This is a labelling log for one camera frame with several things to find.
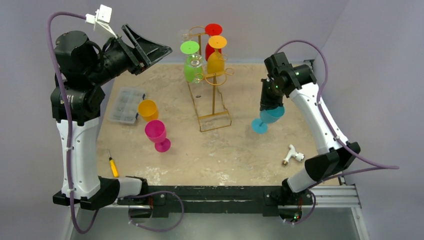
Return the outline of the blue wine glass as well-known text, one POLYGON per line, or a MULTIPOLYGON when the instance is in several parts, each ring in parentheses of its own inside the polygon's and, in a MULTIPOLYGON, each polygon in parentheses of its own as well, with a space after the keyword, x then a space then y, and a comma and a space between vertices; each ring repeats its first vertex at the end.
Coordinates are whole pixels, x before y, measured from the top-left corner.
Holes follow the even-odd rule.
POLYGON ((274 109, 261 110, 259 112, 259 118, 255 118, 251 122, 251 128, 257 134, 264 134, 268 131, 268 125, 278 121, 284 114, 284 106, 278 106, 274 109))

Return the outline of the pink wine glass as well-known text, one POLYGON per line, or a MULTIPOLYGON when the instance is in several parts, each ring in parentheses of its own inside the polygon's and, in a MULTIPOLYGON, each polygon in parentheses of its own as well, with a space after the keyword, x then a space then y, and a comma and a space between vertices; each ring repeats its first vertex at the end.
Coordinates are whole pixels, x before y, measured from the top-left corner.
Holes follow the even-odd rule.
POLYGON ((159 153, 167 152, 171 147, 171 141, 167 138, 167 129, 160 120, 149 121, 144 132, 147 138, 154 143, 154 148, 159 153))

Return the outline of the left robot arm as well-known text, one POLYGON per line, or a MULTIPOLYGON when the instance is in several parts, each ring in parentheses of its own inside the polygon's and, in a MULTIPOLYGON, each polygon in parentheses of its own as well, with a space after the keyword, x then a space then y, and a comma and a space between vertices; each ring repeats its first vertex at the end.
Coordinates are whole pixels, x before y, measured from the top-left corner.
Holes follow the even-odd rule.
POLYGON ((138 205, 149 199, 147 180, 126 176, 107 178, 97 171, 97 130, 102 86, 124 72, 139 75, 173 50, 122 26, 131 41, 111 37, 100 47, 86 33, 73 30, 56 39, 54 54, 65 81, 51 93, 52 116, 62 141, 64 179, 53 195, 57 205, 79 204, 85 210, 98 210, 116 199, 130 197, 138 205))

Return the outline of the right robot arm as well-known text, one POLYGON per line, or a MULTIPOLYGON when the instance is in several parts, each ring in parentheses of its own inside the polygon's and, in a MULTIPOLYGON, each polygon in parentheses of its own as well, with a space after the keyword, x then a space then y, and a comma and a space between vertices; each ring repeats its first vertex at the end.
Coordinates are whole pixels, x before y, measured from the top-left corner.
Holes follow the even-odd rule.
POLYGON ((285 113, 283 97, 291 99, 305 118, 315 140, 317 155, 304 162, 304 167, 281 183, 280 196, 288 204, 301 193, 325 178, 346 170, 361 148, 357 142, 337 130, 324 101, 318 95, 319 86, 307 65, 294 67, 285 53, 275 53, 264 60, 267 77, 261 80, 259 118, 251 126, 258 134, 268 130, 268 124, 285 113))

